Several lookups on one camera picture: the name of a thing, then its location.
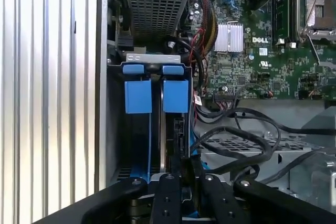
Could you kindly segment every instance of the ribbed metal side panel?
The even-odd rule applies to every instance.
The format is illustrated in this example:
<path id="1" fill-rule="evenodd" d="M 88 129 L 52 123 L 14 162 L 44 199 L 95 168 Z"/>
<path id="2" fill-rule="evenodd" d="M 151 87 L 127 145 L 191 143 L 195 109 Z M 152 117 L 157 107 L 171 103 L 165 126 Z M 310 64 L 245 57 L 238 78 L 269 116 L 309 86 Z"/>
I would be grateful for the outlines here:
<path id="1" fill-rule="evenodd" d="M 242 52 L 244 50 L 244 28 L 242 24 L 227 23 L 218 25 L 215 43 L 216 52 Z"/>
<path id="2" fill-rule="evenodd" d="M 93 193 L 97 0 L 0 0 L 0 223 Z"/>

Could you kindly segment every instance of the green circuit board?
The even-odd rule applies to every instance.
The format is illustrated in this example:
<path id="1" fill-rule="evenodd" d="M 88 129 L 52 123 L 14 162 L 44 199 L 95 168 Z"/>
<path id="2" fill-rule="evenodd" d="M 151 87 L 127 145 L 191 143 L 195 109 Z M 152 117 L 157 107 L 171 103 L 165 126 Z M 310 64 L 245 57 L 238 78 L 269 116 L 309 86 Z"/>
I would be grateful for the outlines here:
<path id="1" fill-rule="evenodd" d="M 336 66 L 336 46 L 333 43 L 316 43 L 321 62 L 329 66 L 322 67 L 316 64 L 309 45 L 296 42 L 277 45 L 275 36 L 278 36 L 277 32 L 281 27 L 274 32 L 274 29 L 277 29 L 274 17 L 274 8 L 277 7 L 274 1 L 277 0 L 271 0 L 263 8 L 251 12 L 246 7 L 246 0 L 235 0 L 235 9 L 222 4 L 221 0 L 216 0 L 216 14 L 220 24 L 243 24 L 244 51 L 213 51 L 208 55 L 205 98 L 211 99 L 213 94 L 218 92 L 234 94 L 247 83 L 257 83 L 272 91 L 272 99 L 336 100 L 336 87 L 332 86 L 336 84 L 336 67 L 333 67 Z M 286 4 L 278 4 L 278 12 L 286 13 L 287 9 Z M 198 20 L 200 19 L 194 21 L 194 29 L 199 26 Z M 283 18 L 281 22 L 284 24 L 289 20 Z M 308 97 L 316 87 L 326 84 L 331 86 Z M 259 88 L 247 89 L 243 98 L 259 99 L 264 93 Z"/>

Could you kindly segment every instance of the blue connector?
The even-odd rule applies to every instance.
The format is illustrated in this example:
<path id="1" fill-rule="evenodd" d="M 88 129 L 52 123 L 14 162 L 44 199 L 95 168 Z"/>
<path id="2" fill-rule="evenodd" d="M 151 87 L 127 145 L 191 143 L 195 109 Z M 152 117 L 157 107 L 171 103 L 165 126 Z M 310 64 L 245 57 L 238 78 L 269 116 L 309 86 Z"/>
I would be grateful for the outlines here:
<path id="1" fill-rule="evenodd" d="M 223 4 L 231 6 L 231 8 L 238 10 L 238 7 L 235 5 L 235 0 L 222 0 Z"/>

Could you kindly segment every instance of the screw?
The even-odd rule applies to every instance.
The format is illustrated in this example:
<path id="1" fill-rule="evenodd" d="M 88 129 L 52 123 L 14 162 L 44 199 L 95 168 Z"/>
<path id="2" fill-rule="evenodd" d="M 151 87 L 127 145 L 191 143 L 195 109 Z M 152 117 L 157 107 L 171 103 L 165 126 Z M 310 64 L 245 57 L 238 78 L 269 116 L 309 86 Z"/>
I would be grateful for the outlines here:
<path id="1" fill-rule="evenodd" d="M 206 175 L 206 176 L 205 176 L 205 179 L 207 179 L 207 180 L 213 180 L 213 179 L 214 179 L 214 177 L 213 177 L 213 176 L 211 176 L 211 175 Z"/>
<path id="2" fill-rule="evenodd" d="M 246 180 L 242 180 L 240 183 L 241 183 L 243 186 L 249 186 L 249 185 L 250 185 L 250 183 L 249 183 L 248 181 L 246 181 Z"/>
<path id="3" fill-rule="evenodd" d="M 162 215 L 164 217 L 168 217 L 169 216 L 169 211 L 168 210 L 164 210 L 163 213 L 162 213 Z"/>
<path id="4" fill-rule="evenodd" d="M 141 181 L 139 181 L 139 180 L 135 180 L 135 181 L 132 182 L 132 185 L 139 185 L 139 184 L 141 184 Z"/>

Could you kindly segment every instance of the perforated metal panel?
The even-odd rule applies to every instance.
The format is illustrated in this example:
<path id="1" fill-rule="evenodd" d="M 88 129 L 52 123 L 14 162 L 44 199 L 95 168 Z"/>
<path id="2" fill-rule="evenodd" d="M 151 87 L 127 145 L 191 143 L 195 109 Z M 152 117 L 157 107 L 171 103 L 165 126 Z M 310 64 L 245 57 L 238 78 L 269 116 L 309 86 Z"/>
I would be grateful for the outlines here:
<path id="1" fill-rule="evenodd" d="M 281 142 L 277 148 L 277 151 L 310 151 L 317 146 L 305 143 L 300 140 L 301 137 L 289 136 L 288 138 L 282 138 Z M 276 139 L 270 138 L 266 139 L 266 141 L 273 146 L 276 142 Z M 214 145 L 215 147 L 223 150 L 228 150 L 232 152 L 259 152 L 261 148 L 259 145 L 248 141 L 243 140 L 240 137 L 232 137 L 229 139 L 221 140 L 221 139 L 212 139 L 208 140 L 207 143 Z"/>
<path id="2" fill-rule="evenodd" d="M 187 0 L 128 0 L 135 37 L 160 38 L 174 33 Z"/>

